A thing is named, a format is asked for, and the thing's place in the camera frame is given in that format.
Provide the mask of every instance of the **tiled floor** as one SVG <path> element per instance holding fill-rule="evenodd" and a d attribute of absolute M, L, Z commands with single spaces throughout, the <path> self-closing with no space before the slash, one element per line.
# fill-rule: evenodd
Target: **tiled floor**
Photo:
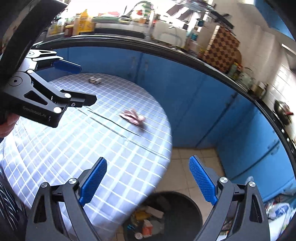
<path fill-rule="evenodd" d="M 198 205 L 202 213 L 203 222 L 205 222 L 212 210 L 212 205 L 204 199 L 189 170 L 188 162 L 192 155 L 197 155 L 204 165 L 213 168 L 218 176 L 225 175 L 223 167 L 214 149 L 197 150 L 173 148 L 170 165 L 158 184 L 156 192 L 177 191 L 187 195 Z M 117 234 L 114 236 L 112 241 L 124 241 L 122 227 L 117 230 Z"/>

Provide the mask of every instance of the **blue cabinet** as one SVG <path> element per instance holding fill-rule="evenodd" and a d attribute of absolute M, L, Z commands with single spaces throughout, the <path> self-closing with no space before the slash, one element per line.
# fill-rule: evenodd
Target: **blue cabinet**
<path fill-rule="evenodd" d="M 245 184 L 249 176 L 253 176 L 263 202 L 296 184 L 292 165 L 280 141 L 260 161 L 231 181 Z"/>
<path fill-rule="evenodd" d="M 160 103 L 173 131 L 206 78 L 207 75 L 188 66 L 143 54 L 136 84 Z"/>
<path fill-rule="evenodd" d="M 217 146 L 226 176 L 232 179 L 240 175 L 277 142 L 278 137 L 271 125 L 256 106 L 253 106 Z"/>
<path fill-rule="evenodd" d="M 197 148 L 216 148 L 220 141 L 245 119 L 246 114 L 253 107 L 254 104 L 251 101 L 238 94 Z"/>
<path fill-rule="evenodd" d="M 142 56 L 136 84 L 163 107 L 176 147 L 195 147 L 235 94 L 196 69 L 149 54 Z"/>
<path fill-rule="evenodd" d="M 63 49 L 54 49 L 53 51 L 57 52 L 57 56 L 63 57 L 64 60 L 68 61 L 68 48 Z M 55 68 L 48 68 L 37 71 L 38 75 L 40 75 L 43 79 L 45 79 L 47 82 L 58 79 L 63 76 L 67 76 L 71 73 L 62 71 Z"/>
<path fill-rule="evenodd" d="M 82 73 L 111 74 L 135 82 L 142 53 L 110 47 L 71 47 L 69 61 L 79 64 Z"/>
<path fill-rule="evenodd" d="M 290 33 L 283 20 L 264 0 L 256 0 L 255 6 L 264 17 L 270 28 L 277 30 L 282 34 L 285 34 L 289 38 L 293 39 L 292 34 Z"/>
<path fill-rule="evenodd" d="M 208 76 L 194 94 L 179 125 L 173 130 L 176 146 L 196 147 L 219 120 L 234 94 L 234 90 Z"/>

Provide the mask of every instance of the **round table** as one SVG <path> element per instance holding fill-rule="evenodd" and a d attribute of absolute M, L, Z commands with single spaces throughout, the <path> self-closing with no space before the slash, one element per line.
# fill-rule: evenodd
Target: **round table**
<path fill-rule="evenodd" d="M 92 76 L 102 83 L 89 83 Z M 104 157 L 107 173 L 84 210 L 107 240 L 164 175 L 172 149 L 170 124 L 148 92 L 117 76 L 77 74 L 50 83 L 59 90 L 95 94 L 98 100 L 90 107 L 68 108 L 55 129 L 20 118 L 0 145 L 2 168 L 15 193 L 31 207 L 42 182 L 64 184 Z M 143 128 L 119 117 L 131 108 L 146 117 Z M 73 233 L 64 205 L 61 211 Z"/>

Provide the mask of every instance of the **black countertop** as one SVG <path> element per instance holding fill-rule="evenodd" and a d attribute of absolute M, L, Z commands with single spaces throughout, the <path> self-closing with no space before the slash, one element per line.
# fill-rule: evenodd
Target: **black countertop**
<path fill-rule="evenodd" d="M 123 37 L 115 35 L 78 35 L 70 38 L 56 39 L 48 42 L 43 42 L 40 44 L 35 44 L 33 48 L 42 50 L 53 50 L 59 48 L 79 46 L 116 47 L 156 55 L 192 67 L 226 84 L 227 86 L 238 92 L 240 95 L 244 96 L 249 101 L 253 102 L 254 105 L 262 112 L 262 114 L 271 124 L 276 134 L 278 135 L 280 141 L 282 142 L 291 161 L 294 173 L 296 175 L 295 146 L 292 140 L 290 139 L 289 135 L 285 131 L 284 126 L 275 116 L 273 111 L 271 111 L 261 99 L 258 99 L 257 97 L 248 94 L 246 90 L 242 88 L 239 84 L 237 84 L 227 75 L 221 73 L 212 66 L 202 62 L 201 60 L 194 58 L 193 56 L 187 53 L 173 50 L 156 43 L 147 42 L 132 37 Z"/>

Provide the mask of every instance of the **trash can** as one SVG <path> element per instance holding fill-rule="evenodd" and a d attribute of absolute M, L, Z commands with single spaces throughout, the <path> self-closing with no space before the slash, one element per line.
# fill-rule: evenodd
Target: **trash can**
<path fill-rule="evenodd" d="M 159 202 L 159 197 L 167 202 Z M 164 213 L 162 233 L 142 238 L 142 241 L 193 241 L 202 228 L 202 214 L 196 203 L 178 192 L 160 192 L 150 195 L 142 204 Z M 131 218 L 123 224 L 125 241 L 136 241 L 135 231 L 128 228 Z"/>

